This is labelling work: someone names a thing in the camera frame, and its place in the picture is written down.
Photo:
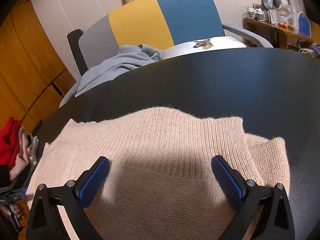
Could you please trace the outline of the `left hand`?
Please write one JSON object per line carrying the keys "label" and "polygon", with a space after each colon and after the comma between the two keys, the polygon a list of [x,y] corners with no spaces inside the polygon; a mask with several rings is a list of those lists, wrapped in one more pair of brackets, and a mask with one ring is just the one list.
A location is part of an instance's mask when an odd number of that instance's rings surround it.
{"label": "left hand", "polygon": [[[4,204],[1,204],[1,212],[5,218],[10,218],[11,209],[5,207]],[[14,214],[17,216],[18,220],[27,218],[27,214],[25,213],[25,200],[19,200],[14,204]]]}

